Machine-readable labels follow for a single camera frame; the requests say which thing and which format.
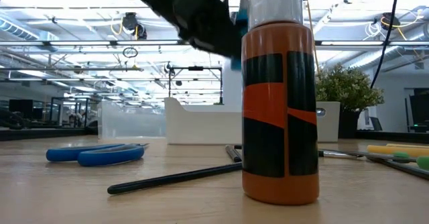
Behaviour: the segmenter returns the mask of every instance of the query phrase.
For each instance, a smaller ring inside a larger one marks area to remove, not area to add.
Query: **table surface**
[[[151,141],[142,160],[85,168],[49,163],[48,148],[97,143],[95,136],[0,142],[0,223],[425,223],[429,182],[368,160],[320,159],[316,203],[283,207],[243,194],[233,172],[110,196],[112,184],[231,163],[223,146]],[[372,140],[321,148],[365,150]]]

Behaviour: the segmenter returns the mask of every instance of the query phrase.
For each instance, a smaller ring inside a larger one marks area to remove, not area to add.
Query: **bottle cap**
[[[302,0],[249,0],[249,30],[271,21],[302,23]]]

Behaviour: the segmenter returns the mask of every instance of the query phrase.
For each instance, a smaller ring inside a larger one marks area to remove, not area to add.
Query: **white container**
[[[169,144],[242,143],[241,112],[223,112],[223,106],[201,106],[187,111],[172,97],[164,102]]]
[[[122,107],[112,101],[98,106],[101,142],[138,142],[148,137],[166,136],[166,117],[153,109]]]
[[[303,22],[302,0],[249,0],[249,30],[273,21]]]
[[[339,102],[316,102],[317,142],[338,142],[340,105]]]

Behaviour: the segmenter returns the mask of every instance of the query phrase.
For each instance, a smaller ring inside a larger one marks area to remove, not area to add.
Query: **paint bottle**
[[[318,198],[311,31],[302,0],[249,0],[243,37],[243,189],[256,200]]]

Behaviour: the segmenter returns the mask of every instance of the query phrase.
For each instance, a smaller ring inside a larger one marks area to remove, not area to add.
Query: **yellow tool handle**
[[[429,146],[415,146],[409,144],[386,144],[387,147],[405,147],[405,148],[429,148]]]
[[[393,154],[394,152],[405,152],[411,157],[429,156],[427,148],[405,148],[405,147],[387,147],[387,146],[368,146],[368,152],[378,154]]]

